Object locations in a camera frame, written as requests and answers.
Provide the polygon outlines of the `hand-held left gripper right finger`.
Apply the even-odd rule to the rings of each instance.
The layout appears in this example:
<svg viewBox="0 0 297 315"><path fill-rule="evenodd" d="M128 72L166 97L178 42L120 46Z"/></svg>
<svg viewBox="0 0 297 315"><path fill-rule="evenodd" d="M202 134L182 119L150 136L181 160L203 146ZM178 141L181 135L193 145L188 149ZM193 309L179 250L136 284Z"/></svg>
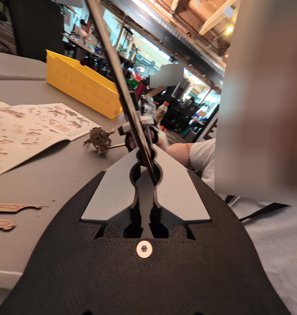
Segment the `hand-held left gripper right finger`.
<svg viewBox="0 0 297 315"><path fill-rule="evenodd" d="M156 145L154 164L160 179L154 188L154 202L160 210L160 223L168 231L176 226L206 223L210 216L187 168Z"/></svg>

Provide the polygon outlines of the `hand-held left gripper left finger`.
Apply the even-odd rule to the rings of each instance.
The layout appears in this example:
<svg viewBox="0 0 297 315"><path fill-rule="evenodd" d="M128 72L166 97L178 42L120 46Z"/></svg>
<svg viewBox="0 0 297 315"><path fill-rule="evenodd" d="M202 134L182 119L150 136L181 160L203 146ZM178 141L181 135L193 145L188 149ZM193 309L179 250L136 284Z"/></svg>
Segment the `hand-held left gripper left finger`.
<svg viewBox="0 0 297 315"><path fill-rule="evenodd" d="M133 150L109 167L81 216L83 222L115 226L124 231L138 201L139 151Z"/></svg>

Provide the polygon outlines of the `laser-cut wooden parts sheet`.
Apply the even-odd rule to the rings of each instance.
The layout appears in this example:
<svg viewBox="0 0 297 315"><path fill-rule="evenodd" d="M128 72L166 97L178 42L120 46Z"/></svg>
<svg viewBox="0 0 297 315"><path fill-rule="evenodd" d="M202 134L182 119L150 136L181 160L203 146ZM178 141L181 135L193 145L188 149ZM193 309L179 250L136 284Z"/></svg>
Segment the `laser-cut wooden parts sheet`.
<svg viewBox="0 0 297 315"><path fill-rule="evenodd" d="M125 77L123 75L121 64L119 63L119 56L113 48L108 32L106 30L102 13L99 7L99 2L94 0L87 0L94 26L99 34L99 41L104 49L104 55L108 61L111 69L111 74L120 95L120 103L124 114L127 116L128 122L131 125L132 136L141 153L142 159L149 172L153 185L157 185L158 181L154 174L154 167L151 158L151 144L148 144L145 138L145 133L141 125L138 114L136 113L133 100L131 98Z"/></svg>

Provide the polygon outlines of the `wooden gear model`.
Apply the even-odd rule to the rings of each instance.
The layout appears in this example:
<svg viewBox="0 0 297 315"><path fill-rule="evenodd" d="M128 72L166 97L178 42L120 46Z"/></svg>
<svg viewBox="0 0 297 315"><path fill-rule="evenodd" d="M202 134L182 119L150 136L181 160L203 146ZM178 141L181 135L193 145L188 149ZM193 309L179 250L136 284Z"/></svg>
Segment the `wooden gear model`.
<svg viewBox="0 0 297 315"><path fill-rule="evenodd" d="M106 132L101 127L94 127L90 130L89 139L84 141L84 145L92 144L97 152L107 154L112 143L110 136L114 133L114 128L110 132Z"/></svg>

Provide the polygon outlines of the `person's right hand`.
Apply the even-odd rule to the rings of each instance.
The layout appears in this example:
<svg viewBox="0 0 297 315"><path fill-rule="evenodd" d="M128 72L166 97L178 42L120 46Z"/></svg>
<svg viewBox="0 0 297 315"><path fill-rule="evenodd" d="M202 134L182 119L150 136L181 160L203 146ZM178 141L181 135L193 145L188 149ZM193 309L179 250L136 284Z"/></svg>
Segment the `person's right hand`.
<svg viewBox="0 0 297 315"><path fill-rule="evenodd" d="M164 152L168 153L167 147L165 145L165 142L162 138L159 137L158 134L155 134L153 130L150 130L151 135L151 143L155 144L157 147L159 147Z"/></svg>

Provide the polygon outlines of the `plastic bottle with red cap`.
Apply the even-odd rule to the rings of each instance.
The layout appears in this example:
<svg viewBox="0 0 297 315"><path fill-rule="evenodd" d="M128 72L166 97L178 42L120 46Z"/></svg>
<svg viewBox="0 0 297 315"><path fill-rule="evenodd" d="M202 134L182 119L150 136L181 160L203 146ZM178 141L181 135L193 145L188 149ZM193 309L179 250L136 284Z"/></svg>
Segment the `plastic bottle with red cap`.
<svg viewBox="0 0 297 315"><path fill-rule="evenodd" d="M161 122L161 120L163 119L163 117L165 116L165 114L168 110L168 106L169 106L169 103L164 101L163 104L160 105L158 107L158 109L156 110L156 112L154 114L154 119L155 119L157 124L159 124Z"/></svg>

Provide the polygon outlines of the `yellow plastic bin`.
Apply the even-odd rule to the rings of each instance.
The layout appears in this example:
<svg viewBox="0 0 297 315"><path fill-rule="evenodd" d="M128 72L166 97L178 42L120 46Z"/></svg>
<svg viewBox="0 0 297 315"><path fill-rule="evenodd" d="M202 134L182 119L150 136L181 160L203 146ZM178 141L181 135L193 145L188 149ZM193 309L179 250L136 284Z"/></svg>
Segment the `yellow plastic bin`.
<svg viewBox="0 0 297 315"><path fill-rule="evenodd" d="M46 82L108 119L123 113L115 83L78 60L46 50Z"/></svg>

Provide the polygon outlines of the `long flat wooden part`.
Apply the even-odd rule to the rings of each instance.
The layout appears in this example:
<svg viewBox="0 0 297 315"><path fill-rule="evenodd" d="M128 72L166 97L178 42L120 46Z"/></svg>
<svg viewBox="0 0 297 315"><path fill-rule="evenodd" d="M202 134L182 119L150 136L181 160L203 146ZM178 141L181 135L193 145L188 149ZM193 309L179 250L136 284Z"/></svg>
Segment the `long flat wooden part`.
<svg viewBox="0 0 297 315"><path fill-rule="evenodd" d="M34 205L34 204L16 204L16 203L0 203L0 213L17 213L26 208L42 209L49 206Z"/></svg>

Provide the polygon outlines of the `printed instruction booklet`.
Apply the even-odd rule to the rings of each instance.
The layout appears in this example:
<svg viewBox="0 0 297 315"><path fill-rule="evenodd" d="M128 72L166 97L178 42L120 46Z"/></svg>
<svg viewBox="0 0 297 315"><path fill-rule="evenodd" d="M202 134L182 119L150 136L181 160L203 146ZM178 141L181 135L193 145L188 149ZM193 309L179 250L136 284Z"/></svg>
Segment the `printed instruction booklet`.
<svg viewBox="0 0 297 315"><path fill-rule="evenodd" d="M10 106L0 102L0 175L95 127L100 126L62 103Z"/></svg>

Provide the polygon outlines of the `short flat wooden part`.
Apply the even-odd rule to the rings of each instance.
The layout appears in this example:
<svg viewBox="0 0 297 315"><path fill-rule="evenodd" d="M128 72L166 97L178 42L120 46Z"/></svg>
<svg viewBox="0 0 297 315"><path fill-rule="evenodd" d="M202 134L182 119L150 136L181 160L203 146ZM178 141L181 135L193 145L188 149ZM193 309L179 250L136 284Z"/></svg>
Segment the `short flat wooden part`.
<svg viewBox="0 0 297 315"><path fill-rule="evenodd" d="M0 230L9 231L16 227L16 225L11 220L0 219Z"/></svg>

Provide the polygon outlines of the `dark cabinet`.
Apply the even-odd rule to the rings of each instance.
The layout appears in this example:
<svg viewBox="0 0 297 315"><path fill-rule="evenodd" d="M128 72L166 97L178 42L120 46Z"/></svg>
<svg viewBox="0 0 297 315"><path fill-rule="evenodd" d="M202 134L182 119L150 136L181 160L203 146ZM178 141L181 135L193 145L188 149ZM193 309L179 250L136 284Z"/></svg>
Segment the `dark cabinet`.
<svg viewBox="0 0 297 315"><path fill-rule="evenodd" d="M47 50L64 55L64 21L51 0L9 0L17 55L46 63Z"/></svg>

